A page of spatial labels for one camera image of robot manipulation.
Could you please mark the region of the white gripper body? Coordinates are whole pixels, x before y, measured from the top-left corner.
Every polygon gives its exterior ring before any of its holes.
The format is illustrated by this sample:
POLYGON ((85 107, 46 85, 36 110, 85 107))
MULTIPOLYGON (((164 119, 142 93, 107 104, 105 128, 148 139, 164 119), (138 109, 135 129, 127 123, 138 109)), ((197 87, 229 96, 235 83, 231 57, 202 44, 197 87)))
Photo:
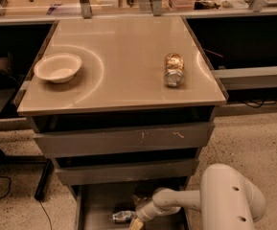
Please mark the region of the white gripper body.
POLYGON ((158 216, 158 208, 151 199, 142 199, 136 206, 136 216, 142 221, 150 221, 158 216))

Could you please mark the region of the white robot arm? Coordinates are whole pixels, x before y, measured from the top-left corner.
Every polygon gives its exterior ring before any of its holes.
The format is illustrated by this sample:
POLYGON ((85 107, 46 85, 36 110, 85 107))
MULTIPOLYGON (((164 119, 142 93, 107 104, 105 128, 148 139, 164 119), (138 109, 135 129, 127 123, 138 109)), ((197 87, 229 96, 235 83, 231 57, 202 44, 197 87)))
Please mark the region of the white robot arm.
POLYGON ((203 173, 199 189, 175 191, 158 188, 141 199, 129 230, 142 230, 155 217, 173 215, 181 208, 201 213, 202 230, 255 230, 266 211, 261 190, 234 168, 213 164, 203 173))

